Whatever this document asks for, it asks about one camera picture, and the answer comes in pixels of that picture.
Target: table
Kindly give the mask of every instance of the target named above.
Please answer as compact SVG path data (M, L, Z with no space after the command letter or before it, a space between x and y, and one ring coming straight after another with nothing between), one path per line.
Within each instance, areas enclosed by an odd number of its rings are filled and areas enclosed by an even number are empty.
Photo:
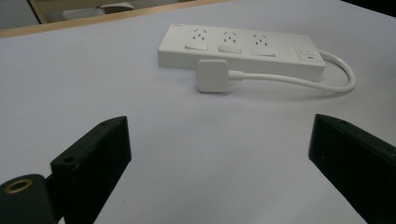
M201 94L193 71L158 66L171 23L309 35L357 87ZM317 113L396 145L395 18L336 0L235 0L33 33L0 39L0 182L49 175L84 133L126 115L133 160L95 223L365 223L307 150ZM345 81L331 63L325 77Z

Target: white plug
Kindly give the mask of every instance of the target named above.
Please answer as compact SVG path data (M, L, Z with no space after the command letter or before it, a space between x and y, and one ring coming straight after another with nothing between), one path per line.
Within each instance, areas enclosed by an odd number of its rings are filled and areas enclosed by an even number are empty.
M242 71L230 71L226 60L200 60L196 66L196 85L202 92L224 92L228 89L229 80L267 80L280 81L294 85L305 86L321 91L350 92L356 86L356 77L352 69L340 58L328 52L319 50L320 56L332 63L338 64L346 72L349 82L344 86L330 86L296 77L285 77L270 74L245 74Z
M225 60L200 60L197 64L196 85L201 92L224 92L229 80L243 80L244 73L230 71Z

